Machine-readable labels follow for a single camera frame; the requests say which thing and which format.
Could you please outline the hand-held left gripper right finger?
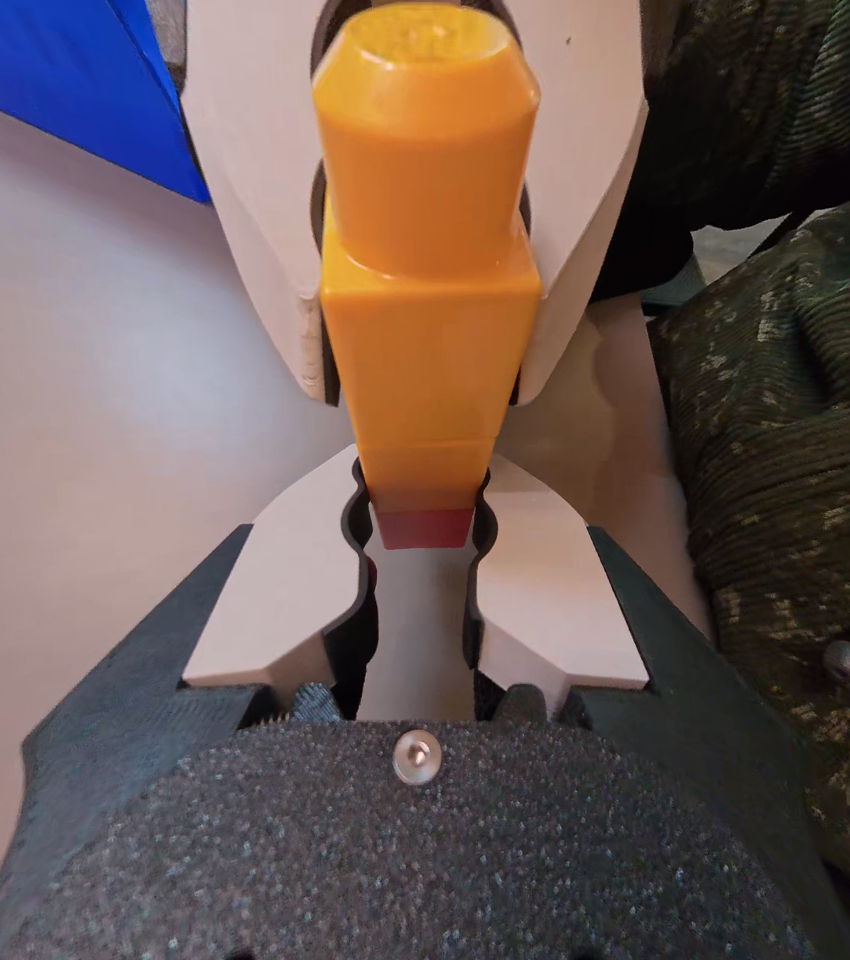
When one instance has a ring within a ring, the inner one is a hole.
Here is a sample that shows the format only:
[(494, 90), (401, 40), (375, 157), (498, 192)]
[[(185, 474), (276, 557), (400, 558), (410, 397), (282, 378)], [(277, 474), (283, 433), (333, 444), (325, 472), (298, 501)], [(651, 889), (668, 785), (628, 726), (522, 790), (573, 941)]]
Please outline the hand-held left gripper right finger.
[(544, 482), (491, 461), (472, 525), (462, 640), (469, 668), (503, 690), (535, 686), (548, 706), (562, 706), (576, 686), (647, 686), (593, 533)]

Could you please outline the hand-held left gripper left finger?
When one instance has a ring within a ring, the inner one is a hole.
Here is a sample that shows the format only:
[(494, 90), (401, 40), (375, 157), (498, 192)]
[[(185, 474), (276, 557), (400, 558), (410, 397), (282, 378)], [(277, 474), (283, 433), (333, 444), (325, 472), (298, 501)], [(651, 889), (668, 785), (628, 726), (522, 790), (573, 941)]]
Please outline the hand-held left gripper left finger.
[(359, 690), (379, 645), (370, 495), (355, 444), (296, 481), (251, 525), (184, 668), (190, 688)]

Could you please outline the yellow mega block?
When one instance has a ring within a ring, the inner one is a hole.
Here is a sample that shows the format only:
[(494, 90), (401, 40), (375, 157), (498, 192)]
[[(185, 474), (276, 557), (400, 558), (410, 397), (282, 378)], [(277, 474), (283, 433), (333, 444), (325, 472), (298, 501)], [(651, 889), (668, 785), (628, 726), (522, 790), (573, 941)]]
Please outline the yellow mega block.
[(541, 299), (520, 215), (540, 91), (503, 21), (351, 17), (312, 79), (321, 303), (361, 446), (491, 440)]
[(494, 438), (412, 445), (359, 443), (359, 461), (376, 509), (385, 513), (474, 507)]

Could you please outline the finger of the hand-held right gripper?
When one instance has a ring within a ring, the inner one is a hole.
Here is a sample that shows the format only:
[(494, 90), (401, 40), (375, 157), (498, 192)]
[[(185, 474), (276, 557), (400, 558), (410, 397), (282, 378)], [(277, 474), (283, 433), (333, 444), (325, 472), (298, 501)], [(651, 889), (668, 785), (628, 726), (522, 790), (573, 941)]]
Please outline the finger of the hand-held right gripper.
[(647, 118), (638, 1), (512, 1), (541, 92), (527, 162), (543, 285), (517, 403), (545, 387), (582, 319), (619, 220)]
[(321, 1), (189, 1), (181, 101), (239, 276), (297, 386), (326, 383), (311, 196), (321, 146), (311, 100)]

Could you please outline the blue plastic bin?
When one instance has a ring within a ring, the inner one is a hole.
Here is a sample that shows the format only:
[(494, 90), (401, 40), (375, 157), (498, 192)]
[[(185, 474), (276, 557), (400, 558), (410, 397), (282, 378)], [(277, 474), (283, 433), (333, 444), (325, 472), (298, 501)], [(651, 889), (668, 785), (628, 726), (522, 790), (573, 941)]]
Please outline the blue plastic bin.
[(0, 112), (211, 201), (144, 1), (0, 1)]

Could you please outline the red mega block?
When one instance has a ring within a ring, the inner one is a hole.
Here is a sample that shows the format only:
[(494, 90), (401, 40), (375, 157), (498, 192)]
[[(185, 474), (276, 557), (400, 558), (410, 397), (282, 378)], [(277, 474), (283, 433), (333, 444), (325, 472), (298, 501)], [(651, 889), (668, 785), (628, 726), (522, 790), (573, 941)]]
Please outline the red mega block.
[(373, 505), (386, 550), (459, 549), (466, 545), (475, 508), (383, 510)]

